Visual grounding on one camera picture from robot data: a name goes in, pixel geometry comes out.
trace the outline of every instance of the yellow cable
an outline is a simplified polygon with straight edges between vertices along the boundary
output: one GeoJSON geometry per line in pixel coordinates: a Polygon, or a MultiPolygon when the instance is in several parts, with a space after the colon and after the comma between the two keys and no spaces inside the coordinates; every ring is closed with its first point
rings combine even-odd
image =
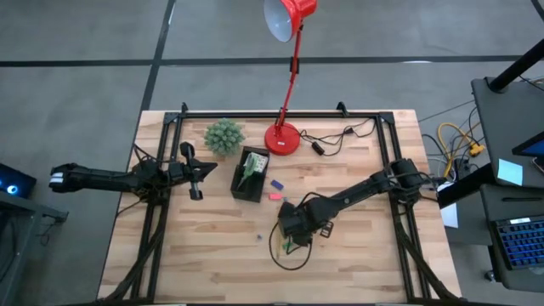
{"type": "MultiPolygon", "coordinates": [[[[480,122],[474,124],[473,126],[470,127],[470,130],[473,130],[474,128],[476,128],[478,125],[480,124],[480,122]]],[[[463,137],[463,139],[465,139],[467,142],[468,142],[468,145],[473,145],[474,142],[467,136],[466,133],[464,133],[457,125],[453,124],[453,123],[450,123],[450,122],[444,122],[444,123],[441,123],[439,125],[439,128],[438,128],[438,136],[439,136],[439,142],[440,144],[442,145],[442,147],[444,148],[444,151],[445,151],[445,154],[446,154],[446,158],[448,159],[448,164],[446,165],[446,168],[445,168],[445,171],[444,171],[444,177],[447,177],[448,176],[448,173],[450,173],[450,170],[451,170],[451,166],[453,164],[453,158],[456,156],[457,154],[457,151],[459,150],[459,148],[461,147],[461,144],[462,144],[462,140],[459,142],[459,144],[457,145],[455,151],[453,151],[452,153],[453,154],[449,154],[448,152],[448,146],[444,143],[444,140],[442,139],[442,128],[443,127],[452,127],[454,128],[455,130],[457,130],[457,132],[459,132],[459,134],[463,137]]]]}

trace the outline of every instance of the lamp base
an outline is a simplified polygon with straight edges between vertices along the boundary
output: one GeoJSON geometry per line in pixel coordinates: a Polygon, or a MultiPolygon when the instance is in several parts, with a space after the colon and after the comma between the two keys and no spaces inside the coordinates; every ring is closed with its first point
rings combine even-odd
{"type": "Polygon", "coordinates": [[[290,123],[283,123],[280,132],[276,132],[276,125],[271,125],[264,134],[264,144],[273,154],[286,156],[297,150],[300,145],[300,134],[290,123]]]}

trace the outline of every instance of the wooden tabletop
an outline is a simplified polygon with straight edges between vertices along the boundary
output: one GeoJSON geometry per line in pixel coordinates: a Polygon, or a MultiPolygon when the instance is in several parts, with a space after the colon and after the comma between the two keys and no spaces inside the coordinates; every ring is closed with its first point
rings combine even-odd
{"type": "MultiPolygon", "coordinates": [[[[145,111],[136,144],[152,155],[159,143],[164,111],[145,111]]],[[[417,168],[428,173],[427,157],[413,110],[394,110],[403,157],[411,158],[417,168]]],[[[291,203],[298,204],[309,191],[326,196],[367,179],[383,169],[377,133],[366,138],[348,135],[342,150],[331,157],[318,156],[310,143],[290,156],[271,156],[263,197],[260,203],[236,200],[230,183],[240,154],[229,158],[213,156],[204,145],[206,127],[214,119],[183,121],[181,141],[195,146],[196,158],[217,162],[218,167],[200,184],[203,201],[189,198],[187,184],[176,186],[170,201],[167,232],[157,282],[156,303],[375,303],[404,302],[405,291],[386,195],[376,195],[342,211],[333,220],[329,239],[314,236],[314,250],[308,264],[298,271],[284,271],[269,257],[268,238],[277,219],[280,201],[268,194],[278,192],[270,185],[275,179],[285,185],[282,191],[291,203]]],[[[244,145],[263,148],[264,131],[270,119],[235,120],[243,126],[244,145]]],[[[289,119],[313,136],[341,133],[347,125],[364,119],[289,119]]],[[[373,121],[357,127],[370,132],[373,121]]],[[[327,153],[336,147],[324,146],[327,153]]],[[[389,146],[389,156],[393,156],[389,146]]],[[[130,165],[137,162],[133,156],[130,165]]],[[[124,194],[119,209],[138,199],[124,194]]],[[[439,279],[460,295],[456,271],[440,217],[432,201],[419,201],[415,207],[423,256],[439,279]]],[[[126,275],[138,254],[145,204],[124,212],[115,223],[99,297],[112,292],[126,275]]],[[[299,265],[307,250],[287,256],[284,265],[299,265]]],[[[411,262],[414,287],[417,273],[411,262]]]]}

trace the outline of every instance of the succulent plant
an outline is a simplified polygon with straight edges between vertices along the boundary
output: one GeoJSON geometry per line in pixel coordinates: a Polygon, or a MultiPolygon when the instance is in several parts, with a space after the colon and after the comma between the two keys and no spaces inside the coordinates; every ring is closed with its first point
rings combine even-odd
{"type": "Polygon", "coordinates": [[[241,126],[229,119],[219,119],[217,123],[207,127],[207,148],[216,156],[234,155],[240,148],[240,143],[245,139],[241,134],[241,126]]]}

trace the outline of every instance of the concrete floor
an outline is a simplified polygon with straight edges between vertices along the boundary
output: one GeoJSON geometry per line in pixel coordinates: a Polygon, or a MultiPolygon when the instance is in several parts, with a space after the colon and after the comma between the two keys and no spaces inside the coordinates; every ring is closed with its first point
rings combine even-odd
{"type": "MultiPolygon", "coordinates": [[[[167,0],[0,0],[0,61],[152,59],[166,6],[167,0]]],[[[261,6],[255,0],[178,0],[163,58],[290,56],[292,43],[274,40],[261,6]]],[[[301,53],[516,55],[542,39],[543,27],[529,0],[320,0],[307,19],[301,53]]],[[[416,109],[424,118],[471,100],[473,78],[494,76],[509,64],[303,65],[291,108],[331,109],[341,100],[350,109],[416,109]]],[[[0,68],[0,162],[38,178],[34,197],[70,212],[47,247],[36,245],[18,305],[96,297],[119,195],[54,194],[48,173],[65,162],[123,170],[149,73],[149,66],[0,68]]],[[[542,75],[539,64],[525,76],[542,75]]],[[[161,67],[150,108],[178,109],[185,101],[192,110],[255,109],[256,102],[277,109],[287,78],[286,65],[161,67]]],[[[435,135],[441,122],[460,124],[472,108],[426,120],[422,133],[435,135]]],[[[437,151],[427,140],[426,146],[428,153],[437,151]]],[[[485,164],[487,157],[475,162],[485,164]]],[[[544,298],[487,283],[484,247],[452,244],[451,251],[465,298],[517,305],[544,298]]]]}

